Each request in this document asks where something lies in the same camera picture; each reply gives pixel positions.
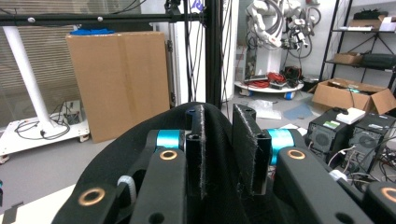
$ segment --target white cable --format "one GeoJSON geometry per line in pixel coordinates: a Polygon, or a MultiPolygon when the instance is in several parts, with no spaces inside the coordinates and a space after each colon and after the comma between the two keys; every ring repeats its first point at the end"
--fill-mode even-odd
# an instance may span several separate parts
{"type": "Polygon", "coordinates": [[[136,202],[136,185],[134,184],[134,179],[128,175],[122,175],[117,182],[117,186],[120,183],[125,183],[129,187],[129,193],[131,196],[131,203],[134,204],[136,202]]]}
{"type": "Polygon", "coordinates": [[[334,158],[335,158],[338,154],[343,153],[343,152],[345,152],[345,151],[349,151],[350,149],[353,149],[353,148],[355,148],[355,145],[353,145],[352,147],[349,147],[349,148],[345,148],[345,149],[339,150],[337,153],[335,153],[335,154],[332,156],[332,158],[330,159],[330,161],[329,161],[329,163],[328,163],[327,165],[330,166],[330,164],[332,163],[332,160],[334,160],[334,158]]]}
{"type": "Polygon", "coordinates": [[[364,180],[354,180],[354,179],[348,179],[347,181],[352,181],[352,182],[361,182],[364,184],[370,184],[370,182],[364,181],[364,180]]]}
{"type": "Polygon", "coordinates": [[[349,166],[349,164],[350,164],[350,160],[352,160],[352,157],[353,157],[353,155],[355,154],[355,150],[353,150],[353,152],[352,152],[352,154],[350,154],[350,156],[349,156],[349,159],[347,160],[347,163],[346,163],[346,168],[344,169],[344,171],[343,171],[343,173],[345,173],[346,172],[346,170],[347,170],[347,167],[349,166]]]}

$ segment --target shelf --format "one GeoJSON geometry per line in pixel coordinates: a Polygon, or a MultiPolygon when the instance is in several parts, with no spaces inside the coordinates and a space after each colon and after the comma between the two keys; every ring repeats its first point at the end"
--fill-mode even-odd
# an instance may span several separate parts
{"type": "Polygon", "coordinates": [[[380,71],[384,71],[384,72],[392,72],[392,68],[384,69],[384,68],[377,68],[377,67],[367,67],[367,66],[361,66],[361,64],[358,64],[358,63],[336,63],[333,60],[325,61],[325,63],[334,63],[334,64],[341,64],[341,65],[351,66],[351,67],[356,67],[356,68],[368,68],[368,69],[380,70],[380,71]]]}
{"type": "Polygon", "coordinates": [[[371,31],[349,31],[349,30],[332,30],[332,32],[349,32],[349,33],[366,33],[366,34],[396,34],[396,31],[379,31],[379,30],[371,30],[371,31]]]}

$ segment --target power strip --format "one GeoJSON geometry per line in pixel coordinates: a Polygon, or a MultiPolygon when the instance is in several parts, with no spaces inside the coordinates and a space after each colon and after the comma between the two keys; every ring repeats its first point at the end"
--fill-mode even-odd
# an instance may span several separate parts
{"type": "Polygon", "coordinates": [[[68,125],[78,124],[82,122],[81,105],[79,101],[64,102],[62,107],[64,122],[68,125]]]}

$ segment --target brown cardboard box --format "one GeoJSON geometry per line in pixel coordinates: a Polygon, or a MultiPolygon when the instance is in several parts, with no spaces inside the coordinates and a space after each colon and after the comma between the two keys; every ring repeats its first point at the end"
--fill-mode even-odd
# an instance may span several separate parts
{"type": "Polygon", "coordinates": [[[388,88],[334,78],[320,82],[312,101],[330,107],[355,107],[384,114],[396,107],[396,100],[388,88]],[[358,90],[354,93],[346,88],[358,90]]]}
{"type": "Polygon", "coordinates": [[[379,31],[396,31],[396,17],[383,17],[381,18],[381,26],[379,31]]]}
{"type": "Polygon", "coordinates": [[[334,55],[334,61],[336,63],[360,63],[362,55],[358,55],[356,52],[347,52],[347,53],[337,53],[334,55]]]}
{"type": "Polygon", "coordinates": [[[349,27],[373,27],[372,30],[378,30],[381,26],[381,20],[352,20],[349,27]]]}
{"type": "Polygon", "coordinates": [[[164,35],[66,37],[95,143],[169,109],[164,35]]]}

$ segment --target computer case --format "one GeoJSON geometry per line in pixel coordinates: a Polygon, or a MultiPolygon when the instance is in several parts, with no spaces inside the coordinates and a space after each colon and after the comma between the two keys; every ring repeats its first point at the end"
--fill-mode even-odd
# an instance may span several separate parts
{"type": "Polygon", "coordinates": [[[341,113],[339,108],[332,108],[320,117],[309,122],[305,143],[321,160],[326,163],[341,149],[348,147],[351,126],[336,120],[341,113]]]}
{"type": "Polygon", "coordinates": [[[353,136],[349,139],[349,146],[355,148],[347,152],[342,166],[348,165],[350,172],[369,173],[373,169],[375,158],[393,133],[395,120],[391,116],[369,113],[358,121],[353,136]]]}

